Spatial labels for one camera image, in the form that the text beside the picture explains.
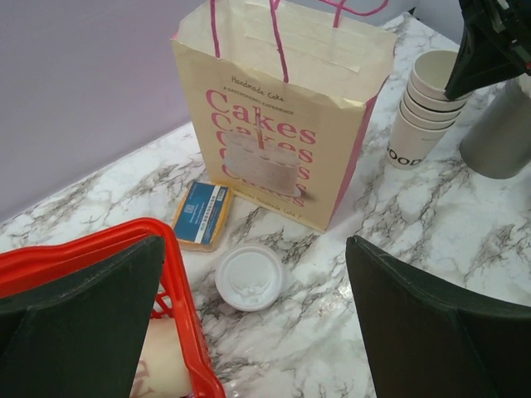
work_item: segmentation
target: basket handle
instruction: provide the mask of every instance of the basket handle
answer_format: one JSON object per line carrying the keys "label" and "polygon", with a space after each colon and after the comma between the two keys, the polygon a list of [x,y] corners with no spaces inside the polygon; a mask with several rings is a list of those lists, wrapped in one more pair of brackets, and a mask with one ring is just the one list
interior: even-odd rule
{"label": "basket handle", "polygon": [[[345,7],[347,0],[340,0],[340,2],[333,2],[332,0],[320,0],[321,2],[326,2],[334,7],[336,7],[336,12],[334,16],[334,27],[339,26],[339,18],[343,10],[351,12],[354,15],[359,15],[361,17],[368,17],[382,11],[389,4],[389,0],[383,0],[382,4],[379,7],[374,8],[369,12],[357,12],[350,7]],[[280,63],[282,65],[282,74],[284,75],[284,82],[288,83],[290,77],[288,75],[288,66],[285,61],[284,49],[282,47],[282,40],[280,39],[280,32],[278,27],[278,21],[276,18],[276,9],[280,4],[280,0],[269,0],[269,7],[271,12],[271,23],[273,24],[273,32],[275,34],[276,46],[280,55]],[[222,54],[219,47],[219,38],[217,37],[217,26],[216,26],[216,0],[210,0],[210,26],[212,29],[212,40],[214,42],[214,51],[216,58],[221,58]]]}

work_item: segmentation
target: paper bag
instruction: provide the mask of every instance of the paper bag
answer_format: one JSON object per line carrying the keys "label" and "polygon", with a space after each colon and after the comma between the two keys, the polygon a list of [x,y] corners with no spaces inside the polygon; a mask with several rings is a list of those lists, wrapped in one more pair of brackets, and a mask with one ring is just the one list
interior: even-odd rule
{"label": "paper bag", "polygon": [[187,15],[173,50],[211,180],[324,231],[395,40],[285,0],[211,0]]}

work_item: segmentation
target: white marble surface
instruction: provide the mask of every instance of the white marble surface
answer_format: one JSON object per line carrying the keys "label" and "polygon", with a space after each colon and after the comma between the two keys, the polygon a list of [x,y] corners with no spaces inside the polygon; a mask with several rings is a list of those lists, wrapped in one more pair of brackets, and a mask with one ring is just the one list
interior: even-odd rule
{"label": "white marble surface", "polygon": [[[531,170],[489,180],[457,152],[496,88],[474,96],[423,166],[391,167],[384,150],[415,56],[455,45],[411,17],[387,28],[400,36],[396,68],[329,232],[320,235],[236,199],[221,249],[184,254],[227,396],[375,396],[343,257],[350,235],[468,289],[531,305]],[[0,225],[0,251],[58,244],[141,216],[171,222],[194,178],[207,176],[186,125]],[[221,301],[213,270],[224,251],[257,241],[282,257],[289,283],[273,307],[239,313]]]}

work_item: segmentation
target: stacked paper cup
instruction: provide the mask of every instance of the stacked paper cup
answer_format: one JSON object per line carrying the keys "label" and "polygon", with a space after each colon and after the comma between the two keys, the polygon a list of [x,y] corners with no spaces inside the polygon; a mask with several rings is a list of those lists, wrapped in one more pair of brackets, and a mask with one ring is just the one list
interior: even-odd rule
{"label": "stacked paper cup", "polygon": [[455,101],[444,94],[456,58],[455,51],[434,50],[415,61],[387,146],[393,166],[421,164],[459,117],[471,94]]}

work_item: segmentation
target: red plastic basket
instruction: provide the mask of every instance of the red plastic basket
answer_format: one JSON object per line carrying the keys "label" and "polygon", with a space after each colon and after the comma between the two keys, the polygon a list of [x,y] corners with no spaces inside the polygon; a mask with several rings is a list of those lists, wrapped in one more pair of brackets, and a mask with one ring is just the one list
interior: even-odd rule
{"label": "red plastic basket", "polygon": [[[160,281],[164,291],[156,298],[162,310],[154,309],[152,318],[167,315],[175,319],[194,396],[225,398],[222,384],[212,370],[177,240],[173,230],[160,221],[140,218],[64,245],[27,247],[2,254],[0,298],[83,269],[151,235],[166,240],[166,260]],[[171,308],[164,301],[167,297],[171,300]]]}

